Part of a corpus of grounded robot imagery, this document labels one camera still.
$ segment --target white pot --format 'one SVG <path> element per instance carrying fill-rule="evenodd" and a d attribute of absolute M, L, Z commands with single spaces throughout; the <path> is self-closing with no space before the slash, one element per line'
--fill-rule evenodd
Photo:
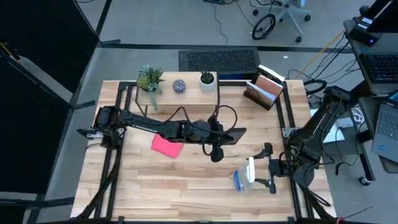
<path fill-rule="evenodd" d="M 214 76 L 214 74 L 211 74 L 214 77 L 214 80 L 212 83 L 210 84 L 204 84 L 203 82 L 201 82 L 201 79 L 199 78 L 200 81 L 200 90 L 203 93 L 211 93 L 212 91 L 214 91 L 216 89 L 216 77 Z"/>

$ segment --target computer monitor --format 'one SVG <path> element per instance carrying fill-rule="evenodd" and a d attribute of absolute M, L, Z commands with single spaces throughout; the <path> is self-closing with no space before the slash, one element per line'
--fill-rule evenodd
<path fill-rule="evenodd" d="M 367 31 L 372 33 L 398 33 L 398 0 L 377 0 L 366 13 L 372 20 Z"/>

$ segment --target black backdrop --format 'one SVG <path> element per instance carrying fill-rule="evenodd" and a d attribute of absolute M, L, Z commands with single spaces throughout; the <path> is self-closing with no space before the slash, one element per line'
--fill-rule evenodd
<path fill-rule="evenodd" d="M 73 0 L 1 0 L 0 40 L 72 93 L 98 43 Z"/>
<path fill-rule="evenodd" d="M 45 194 L 68 105 L 0 57 L 0 191 Z"/>

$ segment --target potted plant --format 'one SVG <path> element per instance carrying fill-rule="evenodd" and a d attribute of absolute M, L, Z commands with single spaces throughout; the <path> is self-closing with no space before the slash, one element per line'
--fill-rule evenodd
<path fill-rule="evenodd" d="M 149 65 L 144 65 L 139 68 L 139 77 L 137 80 L 137 86 L 142 88 L 142 90 L 147 91 L 150 96 L 150 102 L 152 106 L 157 111 L 157 103 L 155 99 L 155 92 L 162 94 L 163 91 L 160 88 L 159 83 L 164 81 L 161 80 L 160 77 L 162 76 L 163 71 L 162 68 L 152 68 Z"/>
<path fill-rule="evenodd" d="M 210 72 L 201 72 L 200 90 L 204 93 L 210 93 L 216 89 L 216 77 Z"/>

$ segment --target gray floor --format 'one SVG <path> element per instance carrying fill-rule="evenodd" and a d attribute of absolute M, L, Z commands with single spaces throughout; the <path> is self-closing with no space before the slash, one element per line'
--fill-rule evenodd
<path fill-rule="evenodd" d="M 222 23 L 222 30 L 229 39 L 229 45 L 324 47 L 339 31 L 343 30 L 345 19 L 356 16 L 358 8 L 370 2 L 372 1 L 307 1 L 306 8 L 312 10 L 312 20 L 304 22 L 303 16 L 297 16 L 305 33 L 301 44 L 294 42 L 297 32 L 289 18 L 285 18 L 281 24 L 278 23 L 266 40 L 254 41 L 250 35 L 251 26 L 235 3 L 227 6 L 217 5 L 216 8 L 217 18 Z M 249 1 L 240 0 L 239 3 L 249 20 L 255 23 L 257 19 L 251 14 L 252 8 Z M 104 4 L 105 0 L 80 4 L 94 28 L 97 26 Z M 121 39 L 122 43 L 128 44 L 223 45 L 225 39 L 219 33 L 218 23 L 214 20 L 213 13 L 213 7 L 200 0 L 113 0 L 101 33 L 101 40 Z M 286 76 L 291 68 L 301 70 L 316 56 L 316 53 L 260 52 L 259 56 L 263 65 Z M 352 59 L 354 59 L 353 55 L 340 55 L 322 77 L 337 71 Z M 319 61 L 320 59 L 316 60 L 307 72 L 313 71 Z M 165 71 L 178 71 L 178 50 L 96 49 L 87 70 L 79 102 L 97 100 L 103 80 L 135 79 L 139 66 L 143 64 L 163 66 Z M 38 76 L 46 78 L 42 72 L 37 71 L 37 68 L 29 65 L 29 62 L 26 62 L 26 66 Z M 336 80 L 342 74 L 343 72 L 327 80 Z M 361 80 L 363 80 L 361 73 L 353 72 L 334 84 L 349 90 Z M 94 110 L 94 107 L 85 108 L 73 115 L 47 199 L 75 195 L 86 145 L 86 139 L 79 136 L 76 130 L 91 125 Z M 338 216 L 344 217 L 368 206 L 374 206 L 349 220 L 397 223 L 398 194 L 395 189 L 398 176 L 386 174 L 377 155 L 369 151 L 370 145 L 366 146 L 377 179 L 369 187 L 363 187 L 357 181 L 357 178 L 363 175 L 359 161 L 353 167 L 343 166 L 339 176 L 334 174 L 334 165 L 326 168 L 336 212 Z M 345 159 L 352 161 L 354 157 L 346 156 Z M 4 197 L 15 197 L 15 195 L 4 195 Z M 32 198 L 32 195 L 26 195 L 23 198 Z M 43 209 L 39 221 L 66 220 L 69 218 L 71 209 L 72 206 Z"/>

